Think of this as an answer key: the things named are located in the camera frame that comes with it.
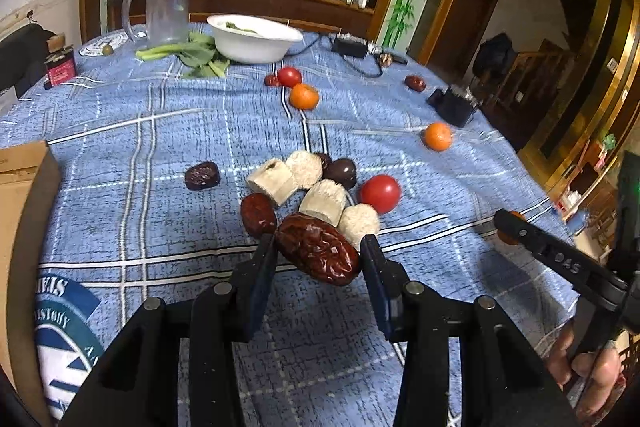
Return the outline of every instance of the pitcher handle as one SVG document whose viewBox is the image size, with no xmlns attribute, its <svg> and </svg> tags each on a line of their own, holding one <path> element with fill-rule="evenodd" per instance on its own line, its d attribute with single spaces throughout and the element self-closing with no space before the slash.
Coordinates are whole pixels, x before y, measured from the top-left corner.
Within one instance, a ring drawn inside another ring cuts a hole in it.
<svg viewBox="0 0 640 427">
<path fill-rule="evenodd" d="M 146 41 L 146 33 L 138 32 L 134 33 L 133 28 L 131 27 L 131 21 L 129 20 L 129 12 L 131 10 L 131 1 L 132 0 L 124 0 L 122 2 L 122 28 L 124 28 L 127 37 L 134 43 L 135 47 L 139 47 L 143 41 Z"/>
</svg>

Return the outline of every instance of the glass mug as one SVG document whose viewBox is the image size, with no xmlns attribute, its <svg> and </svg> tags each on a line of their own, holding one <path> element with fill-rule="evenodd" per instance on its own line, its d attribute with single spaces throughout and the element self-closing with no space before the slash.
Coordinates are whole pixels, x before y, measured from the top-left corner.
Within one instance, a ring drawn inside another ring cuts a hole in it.
<svg viewBox="0 0 640 427">
<path fill-rule="evenodd" d="M 129 20 L 131 1 L 122 3 L 122 27 L 137 49 L 188 40 L 189 0 L 146 0 L 146 31 L 138 32 Z"/>
</svg>

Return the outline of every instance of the orange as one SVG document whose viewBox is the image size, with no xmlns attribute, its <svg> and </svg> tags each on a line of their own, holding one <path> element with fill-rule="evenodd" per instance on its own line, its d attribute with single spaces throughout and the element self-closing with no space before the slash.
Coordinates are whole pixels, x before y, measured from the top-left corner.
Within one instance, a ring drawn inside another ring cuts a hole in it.
<svg viewBox="0 0 640 427">
<path fill-rule="evenodd" d="M 296 84 L 291 88 L 289 103 L 296 109 L 315 109 L 320 102 L 320 94 L 315 87 L 308 84 Z"/>
<path fill-rule="evenodd" d="M 510 212 L 510 214 L 513 214 L 514 216 L 519 217 L 523 221 L 527 220 L 526 217 L 524 217 L 521 213 L 516 212 L 515 210 L 512 210 Z M 503 243 L 506 243 L 507 245 L 519 245 L 520 244 L 519 241 L 516 241 L 513 237 L 510 237 L 510 236 L 506 235 L 505 233 L 502 233 L 500 230 L 498 230 L 498 238 L 500 238 L 500 240 Z"/>
<path fill-rule="evenodd" d="M 422 133 L 424 144 L 434 151 L 442 152 L 451 147 L 453 137 L 446 123 L 434 122 Z"/>
</svg>

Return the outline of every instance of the person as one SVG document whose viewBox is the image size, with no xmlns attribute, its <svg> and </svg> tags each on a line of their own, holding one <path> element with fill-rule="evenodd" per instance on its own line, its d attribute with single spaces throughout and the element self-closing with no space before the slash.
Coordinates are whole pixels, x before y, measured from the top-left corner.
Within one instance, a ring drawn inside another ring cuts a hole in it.
<svg viewBox="0 0 640 427">
<path fill-rule="evenodd" d="M 548 357 L 546 368 L 562 389 L 572 377 L 572 369 L 583 378 L 589 376 L 595 353 L 580 353 L 569 361 L 567 352 L 574 343 L 574 322 L 569 320 L 561 329 Z M 609 341 L 591 374 L 591 381 L 584 391 L 575 413 L 583 426 L 593 426 L 606 415 L 626 386 L 622 374 L 622 361 L 614 341 Z"/>
</svg>

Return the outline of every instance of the metal screw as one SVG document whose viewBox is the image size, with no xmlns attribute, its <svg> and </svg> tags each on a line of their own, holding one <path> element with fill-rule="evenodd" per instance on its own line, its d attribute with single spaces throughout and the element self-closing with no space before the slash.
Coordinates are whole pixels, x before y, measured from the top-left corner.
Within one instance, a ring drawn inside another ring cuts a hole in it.
<svg viewBox="0 0 640 427">
<path fill-rule="evenodd" d="M 149 297 L 146 301 L 142 303 L 145 310 L 153 311 L 157 310 L 162 304 L 162 301 L 158 297 Z"/>
<path fill-rule="evenodd" d="M 404 285 L 404 289 L 407 290 L 411 295 L 420 295 L 424 292 L 424 284 L 419 281 L 409 281 Z"/>
<path fill-rule="evenodd" d="M 228 294 L 234 287 L 231 286 L 228 282 L 223 281 L 219 282 L 215 286 L 213 286 L 213 292 L 216 295 L 226 295 Z"/>
<path fill-rule="evenodd" d="M 478 298 L 478 304 L 480 304 L 481 308 L 485 310 L 493 310 L 495 308 L 495 301 L 493 297 L 489 295 L 481 295 Z"/>
</svg>

